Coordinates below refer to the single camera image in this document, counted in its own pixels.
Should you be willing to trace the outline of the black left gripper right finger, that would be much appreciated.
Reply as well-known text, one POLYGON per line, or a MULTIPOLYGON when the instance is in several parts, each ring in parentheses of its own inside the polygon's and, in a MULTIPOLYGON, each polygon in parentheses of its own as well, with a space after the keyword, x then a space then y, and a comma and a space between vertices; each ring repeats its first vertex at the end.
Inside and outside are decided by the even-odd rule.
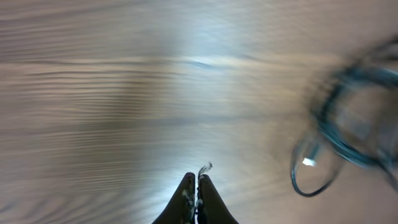
POLYGON ((197 190, 198 224, 238 224, 208 175, 199 177, 197 190))

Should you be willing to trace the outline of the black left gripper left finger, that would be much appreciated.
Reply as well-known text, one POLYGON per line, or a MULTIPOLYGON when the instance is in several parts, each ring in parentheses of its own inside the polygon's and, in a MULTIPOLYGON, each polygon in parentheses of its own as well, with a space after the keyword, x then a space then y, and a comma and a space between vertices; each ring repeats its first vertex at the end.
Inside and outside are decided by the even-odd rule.
POLYGON ((195 223, 195 174, 187 172, 153 224, 195 223))

